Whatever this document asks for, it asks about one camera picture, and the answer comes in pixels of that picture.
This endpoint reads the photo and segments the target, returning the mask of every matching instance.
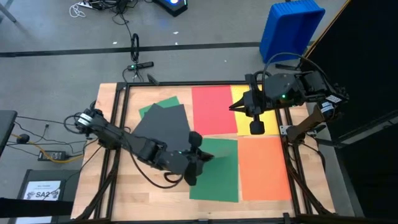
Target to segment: blue crate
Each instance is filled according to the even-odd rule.
[[[292,52],[302,55],[318,27],[325,9],[313,0],[277,3],[271,7],[260,43],[264,63],[276,53]],[[280,55],[273,62],[297,58]]]

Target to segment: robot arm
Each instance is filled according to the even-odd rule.
[[[289,127],[287,137],[294,142],[299,135],[309,131],[321,122],[336,116],[336,107],[348,100],[344,88],[330,85],[318,71],[296,74],[278,73],[263,80],[262,90],[258,88],[256,75],[245,75],[250,90],[229,107],[231,111],[243,112],[252,117],[251,134],[263,134],[264,123],[259,115],[265,111],[300,106],[305,102],[316,102],[314,112],[297,126]]]
[[[199,149],[201,136],[195,132],[190,133],[189,141],[192,146],[189,151],[166,151],[166,143],[128,133],[109,123],[100,110],[86,109],[80,114],[75,126],[81,134],[93,133],[98,136],[99,144],[103,147],[122,147],[155,169],[184,175],[189,185],[196,184],[196,176],[202,173],[204,163],[213,158],[213,155]]]

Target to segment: concrete floor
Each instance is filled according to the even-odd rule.
[[[81,8],[86,18],[71,18],[68,9],[77,0],[11,1],[0,0],[9,6],[18,23],[2,19],[0,52],[129,47],[127,30],[113,23],[112,12]],[[259,42],[269,9],[277,2],[284,1],[188,0],[189,9],[173,18],[158,5],[139,0],[134,9],[125,13],[125,18],[130,21],[132,32],[139,34],[142,46]],[[345,0],[316,2],[326,9],[326,14],[312,40],[323,32]],[[143,74],[151,73],[159,81],[242,80],[245,73],[263,67],[257,47],[143,52],[140,61],[155,63]],[[62,121],[87,108],[96,98],[100,83],[121,82],[121,72],[129,64],[128,53],[0,58],[0,108],[16,110],[21,116]],[[42,134],[45,126],[43,122],[26,119],[18,122],[37,134]],[[15,128],[14,133],[23,132]],[[84,140],[58,124],[50,124],[45,137],[66,142]],[[64,146],[46,149],[70,152]],[[334,151],[324,153],[336,211],[352,215]],[[17,196],[26,169],[80,166],[81,161],[65,165],[38,162],[34,156],[7,148],[0,159],[0,197]]]

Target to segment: wooden tabletop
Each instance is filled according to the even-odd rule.
[[[99,87],[96,108],[103,111],[107,120],[111,118],[115,92],[116,83],[103,83]],[[177,96],[179,102],[185,105],[188,123],[190,128],[193,129],[191,86],[135,86],[131,88],[125,126],[134,130],[141,120],[139,109],[172,96]],[[123,98],[124,93],[122,91],[115,124],[119,124]],[[281,112],[282,119],[285,122],[283,111]],[[294,124],[299,124],[308,116],[305,105],[291,108],[290,113]],[[219,134],[205,137],[236,139],[237,135]],[[313,139],[306,138],[305,141],[308,145],[317,149],[317,144]],[[97,148],[96,144],[87,147],[83,163],[92,156]],[[308,187],[326,209],[334,212],[330,191],[318,154],[305,146],[300,146],[299,150]],[[103,157],[104,150],[100,150],[82,170],[72,218],[79,216],[84,211],[98,190]],[[164,180],[161,171],[151,169],[141,162],[138,163],[152,180],[160,185],[169,184]],[[304,211],[301,191],[297,184],[296,189],[299,195],[300,208]],[[106,192],[104,195],[103,208],[107,204],[108,194]],[[291,201],[242,201],[241,191],[239,191],[238,203],[190,200],[189,186],[184,181],[172,189],[159,189],[148,183],[140,175],[129,153],[125,150],[121,151],[112,220],[275,218],[281,217],[284,212],[289,212],[290,216],[294,216]]]

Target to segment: yellow paper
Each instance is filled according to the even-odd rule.
[[[237,102],[243,96],[245,91],[249,91],[249,86],[247,85],[232,85],[231,93],[233,102]],[[250,122],[253,121],[252,118],[247,117],[242,112],[235,112],[236,126],[238,127],[238,136],[248,136],[250,134]],[[278,123],[276,121],[275,111],[266,111],[260,115],[260,120],[264,122],[264,127],[266,132],[264,135],[279,134]]]

